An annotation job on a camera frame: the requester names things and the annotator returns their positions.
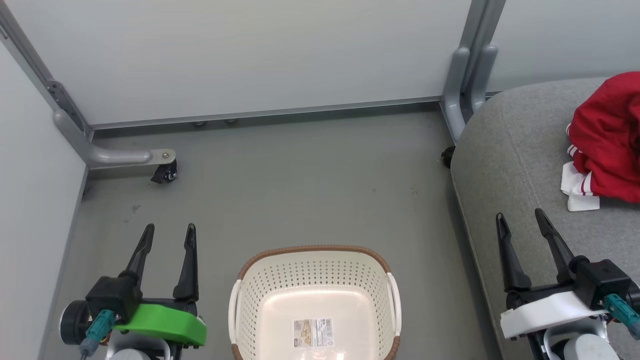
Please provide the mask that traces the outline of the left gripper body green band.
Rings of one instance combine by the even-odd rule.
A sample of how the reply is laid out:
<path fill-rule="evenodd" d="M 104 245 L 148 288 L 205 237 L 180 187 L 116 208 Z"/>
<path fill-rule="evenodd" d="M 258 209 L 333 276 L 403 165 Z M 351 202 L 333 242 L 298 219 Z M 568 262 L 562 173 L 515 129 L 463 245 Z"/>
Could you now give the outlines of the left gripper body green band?
<path fill-rule="evenodd" d="M 86 300 L 74 300 L 62 311 L 60 338 L 64 344 L 78 346 L 97 322 L 98 334 L 104 338 L 112 330 L 162 339 L 183 347 L 203 347 L 208 328 L 196 315 L 195 303 L 176 301 L 143 302 L 128 319 L 112 309 L 93 313 Z"/>

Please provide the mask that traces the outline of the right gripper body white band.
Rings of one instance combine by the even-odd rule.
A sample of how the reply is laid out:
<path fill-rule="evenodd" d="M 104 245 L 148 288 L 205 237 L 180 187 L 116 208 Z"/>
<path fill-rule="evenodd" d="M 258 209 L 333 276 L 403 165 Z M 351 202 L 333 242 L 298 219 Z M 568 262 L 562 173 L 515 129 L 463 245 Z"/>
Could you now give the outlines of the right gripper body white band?
<path fill-rule="evenodd" d="M 507 310 L 500 315 L 504 338 L 525 337 L 558 326 L 576 327 L 579 321 L 594 321 L 594 334 L 608 339 L 605 310 L 590 309 L 569 285 L 523 287 L 505 284 Z"/>

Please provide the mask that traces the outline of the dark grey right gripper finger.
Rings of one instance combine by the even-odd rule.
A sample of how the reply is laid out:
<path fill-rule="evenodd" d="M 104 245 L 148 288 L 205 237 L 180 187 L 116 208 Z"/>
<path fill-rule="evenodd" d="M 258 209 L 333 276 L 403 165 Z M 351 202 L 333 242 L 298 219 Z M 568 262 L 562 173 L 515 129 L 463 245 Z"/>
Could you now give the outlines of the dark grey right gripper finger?
<path fill-rule="evenodd" d="M 495 217 L 498 250 L 505 293 L 530 289 L 532 283 L 525 274 L 512 244 L 512 233 L 505 215 L 499 212 Z"/>
<path fill-rule="evenodd" d="M 551 255 L 557 269 L 557 283 L 559 285 L 571 283 L 575 279 L 575 274 L 570 266 L 575 257 L 573 252 L 570 250 L 569 246 L 567 246 L 565 240 L 551 223 L 549 217 L 542 208 L 535 208 L 534 215 L 539 231 L 542 237 L 546 239 L 550 248 Z"/>

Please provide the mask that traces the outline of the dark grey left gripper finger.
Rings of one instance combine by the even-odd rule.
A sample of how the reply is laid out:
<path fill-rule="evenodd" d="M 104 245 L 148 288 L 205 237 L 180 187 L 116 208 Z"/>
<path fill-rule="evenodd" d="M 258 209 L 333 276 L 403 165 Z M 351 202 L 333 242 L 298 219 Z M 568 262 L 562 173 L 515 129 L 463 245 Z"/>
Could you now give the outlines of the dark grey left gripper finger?
<path fill-rule="evenodd" d="M 124 276 L 135 280 L 135 287 L 137 287 L 137 289 L 141 287 L 147 255 L 153 248 L 154 230 L 155 226 L 153 223 L 149 223 L 146 228 L 144 228 L 142 236 L 124 270 Z"/>
<path fill-rule="evenodd" d="M 178 283 L 173 289 L 173 298 L 176 301 L 197 302 L 199 300 L 199 269 L 197 233 L 194 223 L 187 226 L 183 248 L 185 255 Z"/>

